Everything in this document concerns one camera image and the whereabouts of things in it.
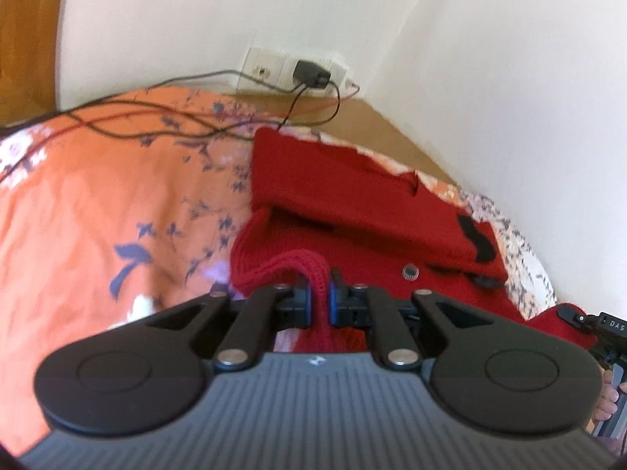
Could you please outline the person's right hand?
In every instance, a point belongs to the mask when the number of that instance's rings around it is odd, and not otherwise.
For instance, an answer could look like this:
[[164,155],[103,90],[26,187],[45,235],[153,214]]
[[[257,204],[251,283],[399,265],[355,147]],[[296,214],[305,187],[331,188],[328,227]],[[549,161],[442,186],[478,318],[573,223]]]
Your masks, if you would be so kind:
[[603,388],[598,398],[592,420],[606,421],[609,420],[618,411],[618,396],[620,392],[626,392],[626,383],[613,385],[613,371],[607,369],[603,372]]

